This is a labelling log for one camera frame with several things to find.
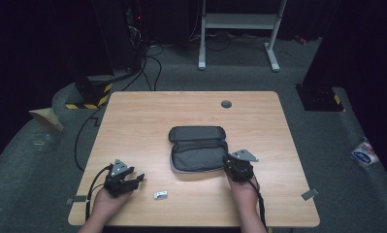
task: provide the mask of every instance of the human hand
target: human hand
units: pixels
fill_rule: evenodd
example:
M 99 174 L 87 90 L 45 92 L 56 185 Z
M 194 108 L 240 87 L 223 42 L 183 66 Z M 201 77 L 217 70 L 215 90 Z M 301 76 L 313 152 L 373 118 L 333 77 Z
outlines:
M 133 191 L 130 191 L 114 198 L 102 187 L 94 199 L 91 217 L 97 217 L 104 223 L 108 222 L 121 209 L 132 193 Z
M 229 185 L 232 189 L 233 199 L 239 209 L 250 207 L 253 209 L 256 207 L 258 197 L 256 190 L 250 183 L 235 183 L 229 176 L 227 176 L 227 180 L 229 181 Z M 250 181 L 259 190 L 259 184 L 257 183 L 256 178 L 253 177 Z
M 227 176 L 229 185 L 232 189 L 233 199 L 235 200 L 236 207 L 239 211 L 239 217 L 242 222 L 241 230 L 242 233 L 260 232 L 267 233 L 266 226 L 260 220 L 257 213 L 257 201 L 259 184 L 256 178 L 250 179 L 250 182 L 257 188 L 255 188 L 248 182 L 246 183 L 235 183 L 232 179 Z
M 116 198 L 102 187 L 97 192 L 93 203 L 90 218 L 79 230 L 79 233 L 100 233 L 105 224 L 120 210 L 123 204 L 130 198 L 133 191 L 127 192 Z

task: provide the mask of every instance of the stand leg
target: stand leg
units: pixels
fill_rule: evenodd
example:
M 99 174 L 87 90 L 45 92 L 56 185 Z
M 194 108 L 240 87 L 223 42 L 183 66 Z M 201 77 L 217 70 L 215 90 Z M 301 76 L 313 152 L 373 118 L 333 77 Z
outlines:
M 274 72 L 279 72 L 280 68 L 277 63 L 277 59 L 275 59 L 275 55 L 273 52 L 273 46 L 275 42 L 275 37 L 277 36 L 278 28 L 280 27 L 281 19 L 283 18 L 284 8 L 286 6 L 287 0 L 282 0 L 280 7 L 278 9 L 277 18 L 275 19 L 274 28 L 272 31 L 271 40 L 268 43 L 265 43 L 266 52 L 268 54 L 269 60 L 272 65 L 272 69 Z
M 206 69 L 206 0 L 203 0 L 202 32 L 200 36 L 199 70 Z

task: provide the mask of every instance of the yellow black striped tape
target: yellow black striped tape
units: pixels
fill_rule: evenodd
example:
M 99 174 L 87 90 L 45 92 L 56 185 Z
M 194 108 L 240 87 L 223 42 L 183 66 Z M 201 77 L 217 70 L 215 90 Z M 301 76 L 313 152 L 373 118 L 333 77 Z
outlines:
M 109 92 L 112 89 L 113 84 L 110 83 L 105 87 L 105 90 L 103 92 L 103 97 L 99 100 L 97 105 L 91 104 L 91 103 L 80 103 L 80 104 L 66 104 L 67 109 L 98 109 L 102 107 L 109 97 Z

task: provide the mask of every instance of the wooden table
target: wooden table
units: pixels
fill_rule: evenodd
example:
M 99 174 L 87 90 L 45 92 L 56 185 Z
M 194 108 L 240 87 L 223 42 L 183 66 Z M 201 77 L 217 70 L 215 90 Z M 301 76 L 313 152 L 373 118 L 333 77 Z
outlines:
M 229 100 L 225 109 L 221 102 Z M 270 91 L 163 91 L 113 93 L 85 168 L 78 195 L 86 195 L 96 174 L 116 158 L 135 167 L 128 179 L 145 180 L 109 225 L 239 226 L 224 171 L 176 174 L 168 141 L 178 125 L 220 125 L 229 152 L 246 149 L 265 200 L 269 227 L 313 227 L 320 219 L 278 96 Z M 105 175 L 98 183 L 103 183 Z M 168 191 L 168 198 L 153 194 Z M 73 225 L 84 224 L 84 203 L 74 203 Z

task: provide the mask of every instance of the tape piece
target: tape piece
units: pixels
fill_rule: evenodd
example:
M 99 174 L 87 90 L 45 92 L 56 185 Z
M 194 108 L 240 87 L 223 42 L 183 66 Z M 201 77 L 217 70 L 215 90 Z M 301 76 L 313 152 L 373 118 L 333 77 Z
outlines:
M 72 206 L 74 202 L 86 202 L 86 196 L 76 196 L 74 198 L 69 198 L 66 200 L 67 206 Z
M 314 189 L 311 189 L 311 190 L 303 193 L 302 197 L 306 201 L 306 200 L 308 200 L 308 199 L 310 199 L 312 197 L 315 197 L 317 194 L 319 194 L 319 191 L 316 188 L 314 188 Z

